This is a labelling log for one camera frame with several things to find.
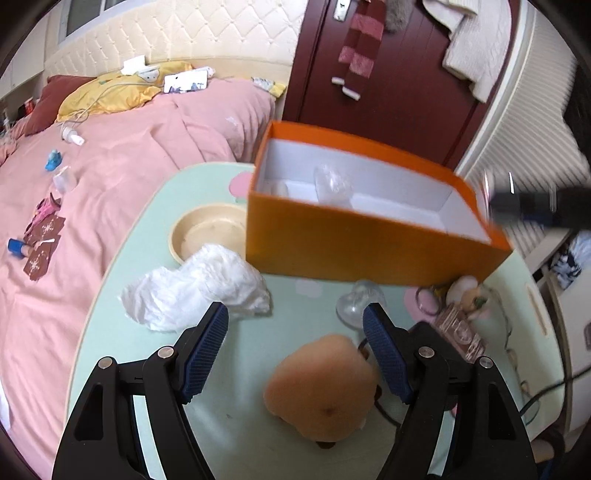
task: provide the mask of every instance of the yellow pillow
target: yellow pillow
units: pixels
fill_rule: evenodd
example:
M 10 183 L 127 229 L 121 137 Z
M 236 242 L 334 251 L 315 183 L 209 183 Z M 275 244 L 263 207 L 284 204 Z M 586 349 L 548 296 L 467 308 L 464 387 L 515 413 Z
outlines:
M 87 111 L 88 115 L 117 113 L 142 106 L 162 92 L 166 75 L 193 70 L 193 66 L 181 60 L 167 61 L 161 63 L 158 70 L 158 78 L 153 83 L 147 82 L 137 74 L 122 75 L 121 72 L 112 72 L 101 75 L 82 85 L 64 100 L 56 122 L 76 119 L 84 111 Z

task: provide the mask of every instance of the window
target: window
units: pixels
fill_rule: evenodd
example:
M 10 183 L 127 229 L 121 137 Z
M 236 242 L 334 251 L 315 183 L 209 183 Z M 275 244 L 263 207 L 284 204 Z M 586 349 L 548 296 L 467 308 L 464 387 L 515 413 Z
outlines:
M 64 37 L 74 33 L 80 27 L 91 20 L 105 15 L 109 8 L 126 0 L 66 0 L 64 13 L 67 14 L 66 34 Z

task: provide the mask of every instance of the white towel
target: white towel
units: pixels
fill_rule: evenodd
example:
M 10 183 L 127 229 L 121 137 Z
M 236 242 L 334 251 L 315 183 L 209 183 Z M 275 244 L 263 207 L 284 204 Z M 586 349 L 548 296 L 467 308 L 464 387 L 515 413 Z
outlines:
M 7 432 L 10 430 L 10 409 L 8 408 L 8 400 L 0 382 L 0 423 Z
M 466 15 L 478 15 L 480 11 L 480 0 L 437 0 Z
M 444 5 L 439 0 L 423 0 L 425 10 L 449 30 L 451 38 L 464 19 L 464 13 Z
M 478 15 L 464 17 L 452 36 L 443 66 L 473 82 L 474 97 L 486 103 L 501 72 L 511 39 L 508 0 L 486 0 Z

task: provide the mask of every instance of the small figurine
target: small figurine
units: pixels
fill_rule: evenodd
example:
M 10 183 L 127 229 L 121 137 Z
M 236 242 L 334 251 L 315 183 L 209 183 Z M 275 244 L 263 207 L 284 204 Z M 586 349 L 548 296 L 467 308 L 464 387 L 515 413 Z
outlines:
M 466 275 L 456 280 L 447 291 L 447 305 L 456 304 L 469 320 L 475 320 L 484 311 L 488 298 L 478 280 Z
M 57 167 L 61 164 L 61 153 L 59 153 L 55 148 L 49 154 L 49 159 L 47 160 L 47 164 L 45 165 L 45 169 L 47 171 L 54 171 Z

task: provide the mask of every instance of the brown card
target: brown card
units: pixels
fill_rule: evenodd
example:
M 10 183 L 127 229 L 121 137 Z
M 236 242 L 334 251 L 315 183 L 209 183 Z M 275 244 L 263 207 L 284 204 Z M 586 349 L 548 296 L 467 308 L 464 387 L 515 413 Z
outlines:
M 56 251 L 60 238 L 58 235 L 53 242 L 42 243 L 33 251 L 23 270 L 31 280 L 37 281 L 47 273 L 51 256 Z
M 25 238 L 27 245 L 35 245 L 37 242 L 55 238 L 61 229 L 64 228 L 66 219 L 52 214 L 45 218 L 39 225 L 33 227 L 33 230 Z

